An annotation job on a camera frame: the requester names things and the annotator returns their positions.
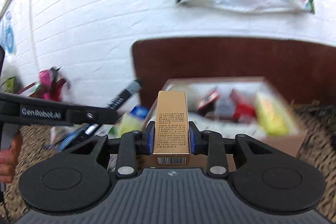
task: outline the yellow package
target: yellow package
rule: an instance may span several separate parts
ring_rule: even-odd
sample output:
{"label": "yellow package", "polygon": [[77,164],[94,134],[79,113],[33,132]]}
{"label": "yellow package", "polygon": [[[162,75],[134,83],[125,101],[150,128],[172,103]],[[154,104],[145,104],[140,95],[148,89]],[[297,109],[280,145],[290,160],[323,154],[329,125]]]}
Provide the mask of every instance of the yellow package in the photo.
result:
{"label": "yellow package", "polygon": [[120,138],[126,132],[132,130],[142,130],[143,120],[138,119],[128,113],[125,113],[122,118],[120,125],[118,126],[117,137]]}
{"label": "yellow package", "polygon": [[269,135],[288,135],[285,121],[276,112],[270,97],[256,93],[256,115],[260,126]]}

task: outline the red package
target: red package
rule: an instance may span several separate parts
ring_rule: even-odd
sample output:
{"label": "red package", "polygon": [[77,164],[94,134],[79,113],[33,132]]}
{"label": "red package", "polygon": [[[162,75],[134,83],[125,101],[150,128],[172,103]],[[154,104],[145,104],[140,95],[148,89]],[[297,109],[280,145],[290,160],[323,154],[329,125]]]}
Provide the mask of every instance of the red package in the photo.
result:
{"label": "red package", "polygon": [[234,120],[238,121],[242,116],[255,117],[255,109],[251,100],[241,92],[233,89],[230,93],[230,99],[236,104],[236,111],[232,116]]}

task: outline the black round pad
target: black round pad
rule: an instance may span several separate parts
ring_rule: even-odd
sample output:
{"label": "black round pad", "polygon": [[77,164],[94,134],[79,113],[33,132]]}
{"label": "black round pad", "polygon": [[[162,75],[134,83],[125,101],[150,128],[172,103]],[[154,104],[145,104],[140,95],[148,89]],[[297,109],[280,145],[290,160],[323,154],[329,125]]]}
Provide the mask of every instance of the black round pad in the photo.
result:
{"label": "black round pad", "polygon": [[323,175],[288,155],[255,155],[240,167],[233,184],[239,195],[271,213],[293,213],[317,207],[325,190]]}
{"label": "black round pad", "polygon": [[98,203],[110,187],[106,169],[90,155],[58,154],[20,177],[21,196],[30,208],[69,213]]}

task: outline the metal bolt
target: metal bolt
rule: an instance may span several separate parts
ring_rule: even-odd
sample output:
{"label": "metal bolt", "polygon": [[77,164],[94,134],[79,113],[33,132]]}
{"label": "metal bolt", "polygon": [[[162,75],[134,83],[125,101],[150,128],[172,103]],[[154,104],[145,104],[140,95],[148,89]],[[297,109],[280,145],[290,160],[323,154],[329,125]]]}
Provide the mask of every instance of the metal bolt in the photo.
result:
{"label": "metal bolt", "polygon": [[118,173],[120,175],[130,175],[134,172],[134,168],[130,166],[122,166],[118,168]]}
{"label": "metal bolt", "polygon": [[210,172],[216,175],[222,175],[226,172],[226,168],[220,165],[210,167]]}

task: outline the brown wooden headboard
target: brown wooden headboard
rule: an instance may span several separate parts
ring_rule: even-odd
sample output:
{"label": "brown wooden headboard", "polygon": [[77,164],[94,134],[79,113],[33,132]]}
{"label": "brown wooden headboard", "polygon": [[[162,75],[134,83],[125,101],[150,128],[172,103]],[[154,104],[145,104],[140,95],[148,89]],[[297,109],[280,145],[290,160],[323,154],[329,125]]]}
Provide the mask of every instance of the brown wooden headboard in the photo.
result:
{"label": "brown wooden headboard", "polygon": [[265,76],[295,104],[336,103],[336,47],[260,38],[163,38],[135,42],[132,54],[147,107],[168,79],[220,76]]}

